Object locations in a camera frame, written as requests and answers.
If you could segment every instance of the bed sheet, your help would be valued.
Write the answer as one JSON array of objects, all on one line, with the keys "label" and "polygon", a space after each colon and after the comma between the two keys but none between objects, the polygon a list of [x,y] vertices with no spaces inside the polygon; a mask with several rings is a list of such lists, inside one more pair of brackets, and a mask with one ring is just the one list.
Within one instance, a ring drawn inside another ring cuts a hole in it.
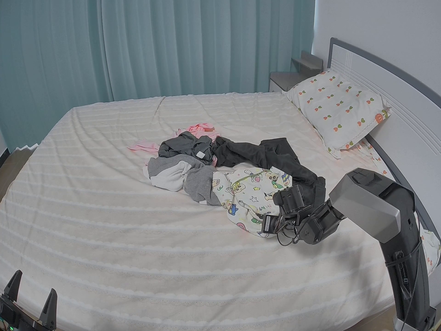
[{"label": "bed sheet", "polygon": [[[393,303],[378,242],[349,220],[312,246],[282,247],[222,207],[150,185],[150,155],[178,128],[213,123],[233,141],[286,137],[329,193],[360,166],[336,160],[280,93],[156,97],[69,111],[0,203],[0,283],[23,271],[19,304],[39,315],[51,288],[68,330],[344,330]],[[251,166],[240,164],[237,168]]]}]

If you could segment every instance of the white headboard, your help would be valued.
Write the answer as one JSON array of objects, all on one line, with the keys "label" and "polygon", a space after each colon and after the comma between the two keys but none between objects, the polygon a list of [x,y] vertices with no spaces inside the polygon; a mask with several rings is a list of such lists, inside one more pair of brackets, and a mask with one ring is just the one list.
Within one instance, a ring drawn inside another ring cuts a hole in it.
[{"label": "white headboard", "polygon": [[439,238],[441,97],[396,66],[336,38],[331,38],[328,68],[370,88],[392,106],[390,118],[367,140],[395,179],[413,189],[423,225]]}]

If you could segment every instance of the pillow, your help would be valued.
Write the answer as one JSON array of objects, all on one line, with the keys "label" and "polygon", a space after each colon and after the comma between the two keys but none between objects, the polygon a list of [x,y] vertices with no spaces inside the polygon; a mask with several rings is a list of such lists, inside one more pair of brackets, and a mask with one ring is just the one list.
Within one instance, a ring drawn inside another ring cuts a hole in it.
[{"label": "pillow", "polygon": [[356,145],[391,114],[390,106],[380,95],[332,70],[302,81],[286,96],[335,158],[340,158],[340,150]]}]

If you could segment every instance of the wooden floor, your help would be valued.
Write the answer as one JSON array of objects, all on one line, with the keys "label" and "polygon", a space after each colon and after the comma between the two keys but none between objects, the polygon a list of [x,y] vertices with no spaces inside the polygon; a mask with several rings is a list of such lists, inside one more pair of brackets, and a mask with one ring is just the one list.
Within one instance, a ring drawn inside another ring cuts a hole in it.
[{"label": "wooden floor", "polygon": [[[0,167],[0,201],[6,194],[9,185],[17,177],[21,168],[25,165],[33,150],[23,149],[14,151]],[[390,331],[393,330],[393,318],[395,316],[395,307],[391,307],[383,312],[363,319],[356,325],[348,328],[346,331]]]}]

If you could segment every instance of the curtain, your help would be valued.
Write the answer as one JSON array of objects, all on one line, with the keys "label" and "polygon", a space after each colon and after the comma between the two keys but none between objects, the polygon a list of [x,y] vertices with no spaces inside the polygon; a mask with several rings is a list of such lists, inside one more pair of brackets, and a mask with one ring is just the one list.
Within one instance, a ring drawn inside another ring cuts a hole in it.
[{"label": "curtain", "polygon": [[0,0],[0,129],[39,143],[75,106],[268,91],[311,51],[315,0]]}]

